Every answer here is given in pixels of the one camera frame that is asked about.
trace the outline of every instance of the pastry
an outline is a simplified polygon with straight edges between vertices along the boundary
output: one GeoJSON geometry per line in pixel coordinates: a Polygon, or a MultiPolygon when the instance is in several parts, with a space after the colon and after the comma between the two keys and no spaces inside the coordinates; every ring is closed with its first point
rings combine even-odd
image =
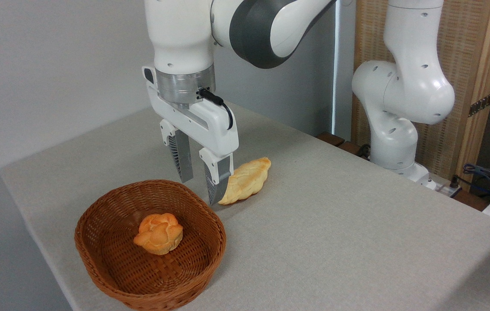
{"type": "Polygon", "coordinates": [[[170,213],[152,214],[140,224],[134,243],[151,254],[164,255],[180,244],[183,230],[176,217],[170,213]]]}
{"type": "Polygon", "coordinates": [[[264,181],[268,178],[270,166],[271,162],[268,158],[260,158],[241,165],[229,177],[226,193],[219,204],[235,203],[261,191],[264,181]]]}

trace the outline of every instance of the gray tablecloth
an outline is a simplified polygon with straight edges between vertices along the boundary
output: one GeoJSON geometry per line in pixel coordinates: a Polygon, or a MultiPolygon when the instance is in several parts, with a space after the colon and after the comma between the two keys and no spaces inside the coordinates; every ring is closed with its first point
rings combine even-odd
{"type": "MultiPolygon", "coordinates": [[[[213,209],[227,233],[209,287],[182,310],[490,310],[490,217],[237,106],[238,166],[269,157],[262,191],[213,209]]],[[[87,275],[73,233],[98,197],[178,181],[151,109],[0,173],[76,311],[128,310],[87,275]]],[[[200,146],[195,178],[206,199],[200,146]]]]}

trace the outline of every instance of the brown woven basket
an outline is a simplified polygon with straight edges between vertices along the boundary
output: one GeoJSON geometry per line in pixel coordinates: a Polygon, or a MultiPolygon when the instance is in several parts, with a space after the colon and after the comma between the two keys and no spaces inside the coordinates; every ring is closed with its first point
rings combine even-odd
{"type": "Polygon", "coordinates": [[[105,294],[136,310],[172,310],[195,299],[222,260],[226,233],[218,216],[186,186],[140,181],[110,191],[78,221],[74,239],[87,272],[105,294]],[[133,244],[141,221],[172,213],[180,245],[158,256],[133,244]]]}

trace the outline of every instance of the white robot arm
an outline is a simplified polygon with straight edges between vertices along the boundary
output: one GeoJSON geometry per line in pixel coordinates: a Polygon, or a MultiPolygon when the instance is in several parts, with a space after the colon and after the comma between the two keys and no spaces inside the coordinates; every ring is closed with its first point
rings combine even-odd
{"type": "Polygon", "coordinates": [[[436,124],[452,110],[455,95],[437,58],[443,0],[389,0],[384,41],[396,63],[367,61],[353,76],[371,129],[370,160],[434,187],[415,163],[417,132],[411,121],[436,124]]]}
{"type": "Polygon", "coordinates": [[[233,112],[216,90],[213,48],[260,68],[280,65],[334,0],[145,0],[154,65],[143,67],[151,104],[182,182],[193,178],[188,138],[204,148],[210,204],[222,199],[239,146],[233,112]]]}

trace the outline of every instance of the basket rim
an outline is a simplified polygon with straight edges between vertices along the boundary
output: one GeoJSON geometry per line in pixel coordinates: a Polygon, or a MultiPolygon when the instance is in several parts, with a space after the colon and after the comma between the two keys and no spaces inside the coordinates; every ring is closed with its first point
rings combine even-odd
{"type": "Polygon", "coordinates": [[[197,194],[195,194],[193,191],[191,191],[188,187],[186,187],[185,185],[178,183],[176,181],[168,181],[166,179],[149,179],[146,181],[137,181],[135,183],[130,183],[127,185],[123,185],[121,187],[117,187],[117,188],[112,189],[111,191],[105,193],[101,197],[99,197],[90,207],[88,207],[88,209],[85,210],[85,212],[79,218],[76,229],[75,229],[75,242],[76,242],[76,248],[77,248],[78,252],[80,253],[80,256],[83,260],[83,264],[84,264],[89,276],[91,277],[92,281],[94,283],[99,282],[99,284],[101,284],[101,286],[105,287],[105,289],[108,289],[108,291],[110,291],[110,293],[105,292],[105,294],[108,294],[111,297],[115,297],[115,295],[120,295],[123,297],[131,297],[131,298],[154,298],[156,296],[160,296],[160,295],[163,295],[166,293],[188,292],[190,289],[194,288],[197,284],[204,283],[204,281],[202,280],[201,277],[205,276],[205,275],[210,276],[209,278],[207,278],[208,280],[210,280],[210,278],[212,277],[212,274],[214,274],[215,270],[219,267],[220,262],[223,259],[224,252],[226,249],[226,233],[225,233],[223,223],[220,220],[220,218],[218,217],[218,215],[216,215],[216,213],[214,213],[214,211],[209,207],[209,205],[207,205],[205,203],[205,201],[203,201],[203,199],[201,199],[199,196],[197,196],[197,194]],[[95,264],[95,262],[93,262],[91,260],[91,256],[89,255],[89,251],[87,250],[87,248],[85,247],[85,244],[83,242],[82,232],[83,232],[83,228],[84,228],[86,222],[82,221],[82,220],[85,217],[89,217],[89,214],[93,213],[95,211],[95,209],[97,208],[96,206],[99,206],[101,203],[103,203],[104,202],[103,199],[105,197],[109,196],[111,193],[113,193],[115,191],[119,191],[120,189],[125,188],[125,187],[134,187],[134,186],[138,186],[141,184],[150,184],[150,183],[155,183],[155,184],[164,183],[164,184],[168,184],[172,187],[178,187],[182,192],[191,196],[191,198],[194,199],[198,203],[197,206],[202,208],[204,211],[206,211],[207,214],[209,215],[209,217],[211,217],[213,223],[216,224],[216,226],[218,227],[218,233],[219,233],[219,238],[220,238],[220,246],[213,256],[214,260],[212,261],[212,263],[209,264],[209,266],[206,269],[204,269],[203,271],[201,271],[199,273],[199,275],[197,275],[196,277],[194,277],[194,278],[192,278],[186,282],[182,282],[182,283],[178,284],[174,289],[163,290],[163,291],[159,291],[159,292],[152,293],[152,294],[133,294],[133,293],[121,291],[120,289],[116,289],[116,288],[112,287],[111,285],[109,285],[108,283],[105,283],[105,281],[101,277],[99,277],[100,274],[98,273],[98,269],[96,267],[96,264],[95,264]]]}

